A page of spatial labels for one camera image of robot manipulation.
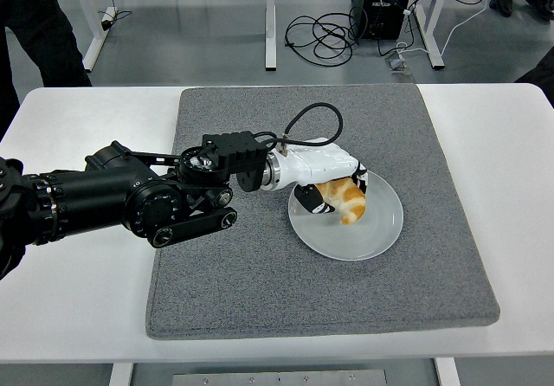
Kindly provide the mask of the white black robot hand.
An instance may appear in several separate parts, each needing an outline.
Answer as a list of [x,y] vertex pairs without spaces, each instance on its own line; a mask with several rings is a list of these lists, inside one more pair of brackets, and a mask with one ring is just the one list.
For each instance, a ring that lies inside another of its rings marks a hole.
[[312,214],[337,211],[343,224],[353,224],[366,210],[369,171],[360,161],[334,143],[316,138],[305,145],[289,145],[267,155],[264,190],[280,190],[292,184],[293,195]]

